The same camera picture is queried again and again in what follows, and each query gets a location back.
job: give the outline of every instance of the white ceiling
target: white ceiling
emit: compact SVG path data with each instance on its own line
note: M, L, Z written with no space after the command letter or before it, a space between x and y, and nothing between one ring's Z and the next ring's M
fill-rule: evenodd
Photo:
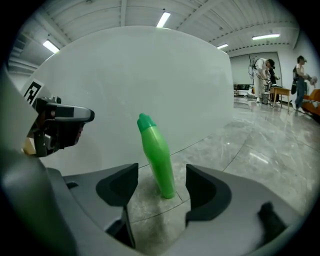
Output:
M121 26L156 26L163 9L171 13L165 28L179 30L223 50L291 45L299 35L293 15L272 0L48 0L21 29L9 59L9 71L31 74L52 52L96 31ZM280 33L253 41L252 36Z

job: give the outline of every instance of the orange sofa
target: orange sofa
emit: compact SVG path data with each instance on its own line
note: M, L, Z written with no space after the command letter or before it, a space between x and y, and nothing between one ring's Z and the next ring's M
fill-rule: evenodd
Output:
M320 89L314 89L310 95L304 95L303 98L305 100L320 102ZM317 108L315 108L312 103L304 102L302 104L302 108L310 113L320 116L320 104Z

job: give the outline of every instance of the bottle cap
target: bottle cap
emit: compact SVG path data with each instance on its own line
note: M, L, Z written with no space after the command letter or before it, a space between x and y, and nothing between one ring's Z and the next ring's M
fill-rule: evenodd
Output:
M142 133L144 130L148 129L149 127L157 126L155 122L151 119L151 117L144 113L141 113L139 115L139 119L137 120L136 123L139 127L140 133Z

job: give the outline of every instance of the green bottle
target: green bottle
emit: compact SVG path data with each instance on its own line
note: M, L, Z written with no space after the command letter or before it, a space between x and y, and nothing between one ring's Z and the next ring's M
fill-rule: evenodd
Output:
M176 188L168 144L150 116L141 113L137 124L141 133L143 151L160 192L164 198L173 198Z

